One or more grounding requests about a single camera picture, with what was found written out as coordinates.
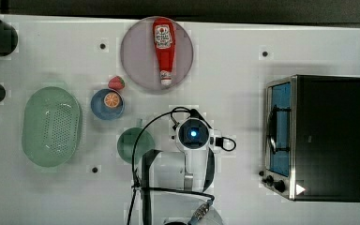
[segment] blue bowl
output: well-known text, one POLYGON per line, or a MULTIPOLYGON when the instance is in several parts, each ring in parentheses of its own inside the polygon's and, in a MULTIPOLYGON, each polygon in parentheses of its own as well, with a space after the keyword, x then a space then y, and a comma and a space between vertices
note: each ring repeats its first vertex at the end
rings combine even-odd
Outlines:
POLYGON ((102 89, 93 95, 90 107, 97 118, 102 120, 114 120, 121 117, 125 109, 125 103, 124 99, 117 91, 112 89, 102 89), (104 104, 105 96, 111 92, 118 94, 121 98, 121 103, 119 103, 118 107, 110 108, 104 104))

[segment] pink plate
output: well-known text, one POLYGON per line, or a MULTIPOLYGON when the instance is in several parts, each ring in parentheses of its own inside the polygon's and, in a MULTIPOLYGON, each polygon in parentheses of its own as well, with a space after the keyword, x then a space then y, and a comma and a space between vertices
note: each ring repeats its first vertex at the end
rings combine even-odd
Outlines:
POLYGON ((151 91, 168 89, 183 81, 191 69, 194 56, 186 30, 172 21, 176 36, 172 84, 169 87, 161 85, 152 28, 156 18, 148 17, 134 24, 125 34, 121 46, 121 62, 125 72, 135 83, 151 91))

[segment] green colander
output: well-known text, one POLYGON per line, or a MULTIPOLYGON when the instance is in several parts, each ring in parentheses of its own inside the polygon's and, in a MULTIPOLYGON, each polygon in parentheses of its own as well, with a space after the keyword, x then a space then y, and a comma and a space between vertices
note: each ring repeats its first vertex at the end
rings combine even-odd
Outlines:
POLYGON ((38 166, 58 166, 75 152, 81 129, 82 109, 75 97, 59 87, 42 88, 25 106, 22 150, 38 166))

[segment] white table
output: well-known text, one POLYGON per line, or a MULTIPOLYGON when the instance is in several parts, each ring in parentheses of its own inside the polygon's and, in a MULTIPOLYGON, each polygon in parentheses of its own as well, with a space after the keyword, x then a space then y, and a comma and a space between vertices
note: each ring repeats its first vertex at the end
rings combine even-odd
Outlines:
MULTIPOLYGON (((130 201, 130 165, 116 140, 136 118, 151 119, 171 107, 197 107, 238 147, 217 157, 215 207, 228 225, 360 224, 360 203, 289 202, 261 185, 263 92, 270 81, 293 74, 360 77, 360 29, 180 22, 194 44, 187 79, 152 95, 126 75, 122 37, 136 21, 0 16, 18 30, 19 45, 0 58, 0 225, 124 224, 130 201), (108 48, 101 50, 100 43, 108 48), (262 52, 268 51, 264 58, 262 52), (126 110, 101 122, 91 113, 94 92, 122 75, 126 110), (49 79, 67 83, 82 104, 83 131, 72 159, 54 170, 35 166, 23 153, 27 99, 49 79), (99 173, 91 168, 99 167, 99 173)), ((150 129, 157 149, 174 149, 167 119, 150 129)))

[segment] ketchup bottle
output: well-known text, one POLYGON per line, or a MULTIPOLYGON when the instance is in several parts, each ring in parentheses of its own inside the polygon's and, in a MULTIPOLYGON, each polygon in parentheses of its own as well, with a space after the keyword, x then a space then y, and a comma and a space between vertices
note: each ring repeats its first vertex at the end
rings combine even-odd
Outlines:
POLYGON ((154 45, 159 63, 160 82, 164 86, 172 83, 172 69, 175 52, 173 24, 166 18, 157 18, 153 24, 154 45))

